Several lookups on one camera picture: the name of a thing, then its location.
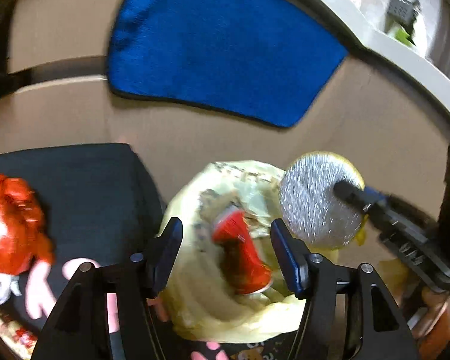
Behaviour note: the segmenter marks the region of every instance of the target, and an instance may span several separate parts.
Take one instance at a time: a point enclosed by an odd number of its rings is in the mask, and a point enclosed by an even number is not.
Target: green object
[[[410,42],[410,35],[408,34],[407,31],[405,31],[405,29],[400,26],[397,29],[397,32],[395,33],[395,39],[398,40],[399,42],[403,43],[405,46],[411,47],[412,46],[412,42]]]

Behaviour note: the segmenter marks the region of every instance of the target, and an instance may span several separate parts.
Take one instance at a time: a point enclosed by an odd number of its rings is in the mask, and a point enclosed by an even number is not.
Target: black fabric
[[[215,343],[185,340],[173,332],[170,321],[160,322],[154,315],[152,319],[167,360],[227,360],[222,355],[223,352],[230,360],[284,360],[288,357],[296,336],[295,331],[280,334],[265,342],[221,343],[209,347]],[[198,352],[201,356],[194,355],[193,352]]]
[[[125,144],[1,154],[0,173],[25,179],[37,193],[46,215],[46,232],[56,248],[48,276],[56,298],[67,284],[62,275],[64,263],[75,258],[93,259],[102,266],[122,262],[143,249],[162,221],[152,178]],[[20,276],[23,294],[27,278],[27,273]],[[12,296],[5,307],[33,330],[45,323],[44,317],[32,320],[27,315],[24,296]],[[113,347],[120,346],[117,340],[113,334]]]

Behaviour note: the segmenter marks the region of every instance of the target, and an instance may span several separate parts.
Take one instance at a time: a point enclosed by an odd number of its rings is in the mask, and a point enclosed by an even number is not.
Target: white shelf
[[[419,83],[450,114],[450,80],[412,49],[376,30],[350,0],[321,0],[358,42],[399,67]]]

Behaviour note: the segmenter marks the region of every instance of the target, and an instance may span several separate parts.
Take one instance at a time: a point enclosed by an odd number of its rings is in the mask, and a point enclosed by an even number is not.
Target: pink print
[[[212,342],[212,341],[207,342],[207,348],[210,350],[217,350],[217,349],[219,349],[219,347],[220,347],[220,344],[218,342]]]
[[[192,352],[190,354],[190,358],[192,360],[207,360],[207,358],[203,356],[200,352]]]
[[[215,356],[215,360],[228,360],[228,356],[227,356],[227,354],[225,353],[224,350],[221,350]]]
[[[25,309],[32,319],[40,318],[42,311],[48,317],[56,303],[47,283],[49,273],[50,264],[45,261],[37,261],[28,274],[25,287]]]
[[[71,259],[62,267],[62,274],[67,279],[73,276],[80,264],[89,262],[99,268],[100,264],[92,259]],[[27,286],[25,288],[25,309],[32,319],[38,319],[45,314],[50,315],[56,299],[50,290],[47,278],[50,273],[50,264],[37,261],[30,269]],[[107,294],[108,331],[117,332],[120,329],[118,318],[118,307],[116,305],[116,294]]]

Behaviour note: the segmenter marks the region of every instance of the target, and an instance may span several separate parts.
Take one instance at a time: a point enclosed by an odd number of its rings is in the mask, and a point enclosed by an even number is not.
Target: yellow plastic bag
[[[276,191],[283,174],[256,161],[211,163],[168,205],[160,233],[176,216],[183,223],[183,241],[161,296],[181,337],[249,343],[298,329],[305,300],[288,291],[269,234],[270,223],[281,216]],[[200,218],[200,199],[209,192],[234,194],[245,209],[257,252],[273,271],[274,282],[264,292],[235,295],[224,280],[218,247]],[[325,254],[336,261],[336,251]]]

